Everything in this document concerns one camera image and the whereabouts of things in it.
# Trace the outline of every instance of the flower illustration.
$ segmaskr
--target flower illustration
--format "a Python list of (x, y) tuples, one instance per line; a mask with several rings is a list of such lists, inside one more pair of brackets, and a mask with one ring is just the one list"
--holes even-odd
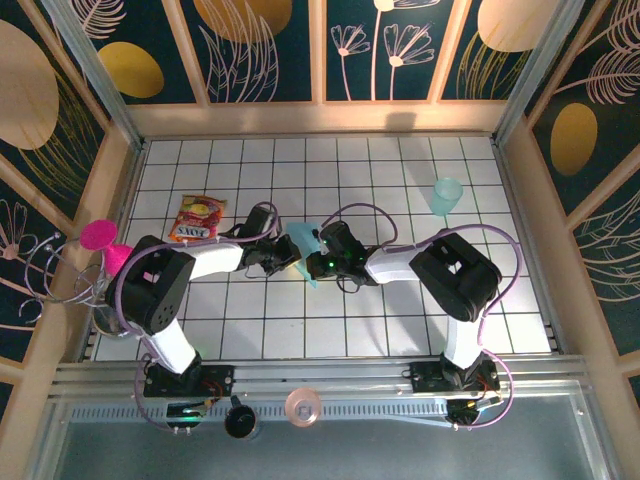
[(398, 24), (384, 27), (384, 45), (387, 47), (387, 55), (389, 55), (389, 64), (391, 65), (390, 100), (393, 100), (393, 82), (396, 68), (433, 60), (435, 50), (427, 48), (431, 43), (429, 27), (431, 25), (425, 25), (424, 27), (409, 25), (405, 27), (400, 36), (398, 36)]
[(381, 12), (390, 12), (393, 9), (430, 7), (440, 3), (440, 0), (373, 0), (373, 4)]
[[(9, 203), (0, 199), (0, 258), (5, 260), (19, 259), (19, 255), (29, 255), (36, 248), (38, 238), (32, 234), (24, 233), (27, 225), (27, 208), (16, 202), (13, 206), (13, 216)], [(20, 251), (20, 243), (30, 238), (33, 246), (27, 251)]]
[(440, 0), (373, 0), (373, 4), (376, 7), (376, 10), (378, 10), (378, 13), (376, 15), (376, 25), (373, 33), (373, 55), (371, 55), (371, 100), (376, 99), (376, 60), (378, 52), (378, 34), (380, 32), (380, 20), (382, 18), (382, 13), (390, 12), (392, 10), (432, 7), (438, 3), (440, 3)]
[(351, 92), (349, 91), (349, 83), (347, 82), (347, 70), (344, 64), (344, 58), (349, 55), (357, 55), (371, 50), (371, 44), (365, 42), (367, 35), (362, 30), (362, 25), (354, 27), (349, 25), (342, 30), (341, 25), (331, 28), (331, 38), (340, 55), (340, 63), (342, 64), (342, 80), (344, 82), (344, 90), (347, 94), (347, 100), (351, 100)]

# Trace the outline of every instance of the transparent teal cup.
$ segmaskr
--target transparent teal cup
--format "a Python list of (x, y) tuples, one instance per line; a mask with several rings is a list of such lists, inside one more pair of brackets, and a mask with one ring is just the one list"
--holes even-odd
[(440, 217), (451, 212), (462, 197), (462, 185), (455, 178), (441, 178), (436, 182), (429, 207)]

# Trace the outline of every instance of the white tiled floor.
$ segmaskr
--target white tiled floor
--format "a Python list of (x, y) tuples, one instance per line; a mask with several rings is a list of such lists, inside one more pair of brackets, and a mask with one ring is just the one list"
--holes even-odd
[[(464, 194), (446, 218), (431, 214), (433, 185), (452, 176)], [(182, 195), (226, 200), (222, 226), (230, 228), (264, 200), (283, 222), (321, 223), (340, 206), (375, 203), (393, 215), (399, 243), (441, 228), (488, 223), (517, 239), (507, 197), (484, 137), (291, 138), (156, 141), (151, 144), (127, 243), (146, 234), (167, 239)], [(391, 235), (366, 208), (342, 217), (364, 244)], [(501, 269), (504, 288), (515, 272), (505, 240), (490, 232), (462, 234)], [(255, 267), (249, 276), (262, 276)], [(487, 320), (484, 343), (496, 353), (549, 351), (528, 270)], [(418, 283), (363, 287), (343, 294), (335, 282), (318, 288), (289, 269), (268, 280), (245, 272), (215, 274), (191, 283), (178, 315), (204, 359), (436, 355), (444, 347), (447, 317)], [(132, 360), (134, 338), (100, 338), (95, 360)]]

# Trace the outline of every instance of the white tile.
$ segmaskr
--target white tile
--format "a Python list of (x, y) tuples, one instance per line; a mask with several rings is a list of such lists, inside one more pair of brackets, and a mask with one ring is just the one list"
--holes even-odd
[(264, 318), (264, 282), (230, 283), (227, 318)]
[[(480, 223), (478, 214), (447, 215), (447, 226), (449, 228), (473, 223)], [(480, 228), (470, 228), (457, 233), (469, 243), (485, 243), (484, 233)]]
[(180, 154), (179, 140), (170, 141), (154, 141), (151, 142), (149, 155), (147, 157), (147, 165), (151, 164), (176, 164), (178, 163), (178, 155)]
[(139, 343), (135, 335), (121, 338), (100, 335), (96, 361), (135, 360)]
[(215, 198), (216, 200), (226, 202), (224, 205), (223, 217), (233, 218), (236, 215), (236, 201), (238, 197), (238, 190), (205, 190), (204, 194), (207, 197)]
[(167, 218), (169, 220), (175, 220), (180, 213), (180, 207), (182, 206), (182, 200), (185, 195), (201, 195), (202, 190), (174, 190), (171, 192), (171, 199), (169, 200), (169, 209), (167, 210)]
[(273, 166), (273, 186), (304, 187), (304, 163), (276, 163)]
[(372, 216), (351, 217), (343, 215), (342, 220), (349, 225), (349, 230), (363, 245), (378, 245), (376, 222)]
[[(373, 190), (371, 187), (348, 187), (340, 189), (340, 206), (346, 207), (352, 203), (373, 203)], [(347, 210), (351, 214), (367, 214), (373, 210), (367, 207), (353, 207)]]
[(273, 161), (273, 139), (263, 138), (257, 140), (245, 140), (242, 150), (242, 163)]
[(433, 187), (407, 187), (407, 196), (411, 213), (431, 213), (429, 203), (433, 197)]
[(529, 277), (521, 277), (516, 281), (511, 290), (502, 299), (502, 308), (505, 313), (535, 313), (540, 311)]
[(482, 346), (492, 353), (513, 353), (504, 315), (487, 315), (482, 330)]
[(350, 162), (338, 164), (341, 187), (370, 187), (371, 168), (369, 162)]
[(393, 215), (394, 213), (409, 213), (407, 192), (404, 187), (375, 187), (373, 199), (376, 207)]
[(185, 140), (178, 163), (209, 163), (211, 140)]
[(337, 188), (308, 188), (307, 215), (331, 215), (340, 208)]
[(184, 336), (203, 360), (218, 360), (222, 344), (223, 320), (187, 320)]
[(267, 319), (264, 322), (264, 358), (304, 357), (304, 319)]
[[(482, 218), (482, 223), (498, 227), (511, 235), (516, 242), (518, 241), (518, 232), (510, 213), (483, 213), (480, 217)], [(489, 243), (508, 243), (502, 235), (497, 233), (486, 231), (485, 234)]]
[[(398, 229), (398, 239), (395, 245), (411, 245), (413, 243), (413, 231), (411, 229), (411, 220), (409, 215), (393, 215), (393, 221)], [(378, 216), (378, 240), (380, 243), (393, 238), (393, 227), (389, 220), (382, 216)]]
[(422, 300), (424, 301), (424, 311), (427, 315), (445, 315), (446, 312), (433, 298), (433, 295), (429, 293), (429, 290), (424, 285), (420, 285), (422, 289)]
[(411, 215), (411, 224), (416, 242), (426, 240), (447, 226), (444, 217), (437, 215)]
[(456, 206), (453, 207), (451, 213), (478, 213), (476, 198), (473, 196), (471, 187), (462, 187), (462, 197), (460, 197)]
[(427, 317), (427, 331), (429, 332), (429, 347), (431, 355), (440, 355), (447, 344), (447, 316), (430, 315)]
[(302, 188), (279, 188), (271, 192), (271, 202), (279, 215), (304, 216), (304, 190)]
[(144, 167), (140, 190), (171, 190), (175, 165), (147, 165)]
[(193, 283), (189, 287), (185, 318), (224, 318), (226, 298), (224, 283)]
[(208, 165), (178, 165), (176, 178), (173, 181), (174, 189), (200, 189), (204, 190), (207, 182)]
[(304, 162), (304, 138), (277, 138), (273, 159), (276, 162)]
[(469, 185), (469, 172), (467, 163), (458, 160), (436, 160), (436, 171), (438, 178), (455, 178), (461, 185)]
[(391, 282), (384, 285), (384, 311), (389, 315), (424, 315), (420, 282)]
[(462, 160), (462, 147), (458, 137), (431, 137), (431, 151), (436, 160)]
[(547, 332), (539, 314), (506, 315), (514, 353), (550, 352)]
[(344, 317), (343, 294), (336, 282), (317, 282), (316, 288), (305, 282), (305, 289), (307, 317)]
[(165, 218), (171, 192), (138, 192), (132, 218)]
[(347, 354), (350, 357), (388, 355), (384, 317), (347, 318)]
[[(271, 163), (243, 163), (240, 170), (240, 188), (271, 188), (272, 167)], [(300, 185), (279, 186), (297, 187)]]
[(263, 325), (262, 320), (225, 320), (222, 333), (222, 359), (261, 358)]
[(468, 160), (493, 158), (493, 149), (489, 137), (460, 137), (464, 156)]
[(371, 162), (371, 175), (375, 187), (404, 186), (401, 162)]
[[(504, 245), (489, 245), (489, 255), (491, 261), (502, 272), (503, 277), (513, 277), (516, 273), (516, 254), (513, 251), (513, 247), (509, 244)], [(527, 263), (522, 259), (520, 264), (520, 275), (529, 275), (527, 269)]]
[(335, 138), (307, 138), (308, 162), (335, 162), (337, 157)]
[[(347, 282), (347, 290), (353, 284)], [(344, 298), (347, 317), (384, 315), (382, 287), (362, 287), (356, 294), (347, 294)]]
[(304, 282), (268, 282), (266, 317), (304, 317)]
[(268, 202), (271, 199), (271, 190), (268, 188), (243, 188), (238, 191), (238, 207), (236, 216), (246, 217), (251, 209), (260, 202)]
[(429, 337), (424, 315), (387, 317), (389, 355), (429, 355)]
[(430, 160), (429, 137), (400, 137), (400, 151), (403, 160)]
[(238, 188), (240, 165), (232, 163), (209, 165), (207, 188)]
[(343, 318), (308, 318), (306, 330), (307, 358), (346, 355)]
[(478, 203), (478, 211), (481, 213), (507, 213), (510, 212), (509, 202), (502, 186), (473, 187)]
[(396, 137), (369, 138), (371, 160), (400, 160), (400, 147)]
[(162, 218), (154, 218), (153, 220), (131, 220), (125, 243), (131, 247), (135, 247), (138, 241), (146, 235), (162, 238), (163, 227), (164, 219)]
[(402, 162), (405, 182), (409, 186), (435, 185), (437, 176), (431, 160)]
[(474, 185), (502, 185), (500, 172), (495, 160), (467, 162), (471, 183)]
[(316, 162), (307, 164), (307, 187), (337, 187), (338, 164)]
[(240, 163), (242, 140), (214, 140), (211, 148), (211, 163)]
[(338, 160), (369, 160), (366, 138), (338, 138)]

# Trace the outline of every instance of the floral line drawing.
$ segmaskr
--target floral line drawing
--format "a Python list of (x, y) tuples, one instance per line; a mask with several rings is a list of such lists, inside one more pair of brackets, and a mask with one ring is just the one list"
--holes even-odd
[(383, 12), (403, 10), (411, 8), (431, 7), (440, 3), (440, 0), (373, 0), (378, 13), (373, 33), (373, 52), (371, 55), (371, 100), (376, 99), (376, 62), (378, 56), (378, 36), (380, 34), (380, 21)]
[(347, 100), (351, 101), (351, 92), (349, 91), (349, 83), (347, 82), (347, 71), (345, 68), (345, 57), (349, 55), (357, 55), (359, 53), (371, 50), (371, 44), (365, 42), (366, 34), (362, 31), (362, 25), (354, 27), (352, 25), (342, 30), (341, 25), (331, 27), (331, 38), (340, 55), (340, 63), (342, 65), (342, 81), (344, 82), (344, 90), (347, 94)]
[(393, 100), (393, 87), (396, 68), (405, 65), (417, 65), (430, 62), (435, 57), (435, 50), (427, 48), (431, 43), (429, 28), (431, 25), (417, 27), (409, 25), (398, 36), (398, 24), (384, 28), (384, 43), (391, 65), (389, 80), (389, 100)]
[(612, 50), (598, 59), (587, 78), (558, 88), (554, 95), (586, 85), (591, 102), (624, 105), (627, 98), (636, 94), (640, 88), (640, 0), (620, 0), (609, 26), (586, 43), (577, 55), (605, 35)]
[[(640, 298), (640, 192), (615, 210), (585, 220), (576, 241), (599, 300)], [(594, 253), (605, 259), (591, 258)]]
[(278, 88), (278, 51), (267, 22), (256, 18), (245, 2), (247, 24), (231, 0), (221, 0), (221, 15), (212, 0), (203, 0), (207, 20), (218, 32), (212, 37), (200, 28), (209, 50), (207, 91), (213, 102), (255, 102), (264, 92), (271, 101)]

